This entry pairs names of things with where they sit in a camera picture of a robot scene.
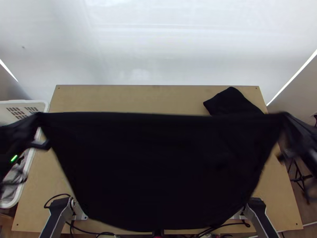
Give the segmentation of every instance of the black cloth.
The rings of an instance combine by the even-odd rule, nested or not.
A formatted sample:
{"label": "black cloth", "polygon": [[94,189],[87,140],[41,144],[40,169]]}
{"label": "black cloth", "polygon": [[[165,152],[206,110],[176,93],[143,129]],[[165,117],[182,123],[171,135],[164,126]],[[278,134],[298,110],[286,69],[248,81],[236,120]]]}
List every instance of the black cloth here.
{"label": "black cloth", "polygon": [[236,88],[229,87],[204,102],[210,115],[260,113],[262,111],[247,100]]}
{"label": "black cloth", "polygon": [[218,226],[251,197],[283,114],[39,113],[84,212],[151,231]]}

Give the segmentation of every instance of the white wall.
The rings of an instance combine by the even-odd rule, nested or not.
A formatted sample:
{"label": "white wall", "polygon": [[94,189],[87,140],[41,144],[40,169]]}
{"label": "white wall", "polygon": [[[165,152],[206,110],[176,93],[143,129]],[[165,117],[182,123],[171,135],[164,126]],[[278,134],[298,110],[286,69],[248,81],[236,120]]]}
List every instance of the white wall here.
{"label": "white wall", "polygon": [[0,58],[33,99],[56,84],[259,85],[317,49],[313,0],[0,0]]}
{"label": "white wall", "polygon": [[267,107],[270,113],[287,111],[311,125],[317,112],[317,57]]}

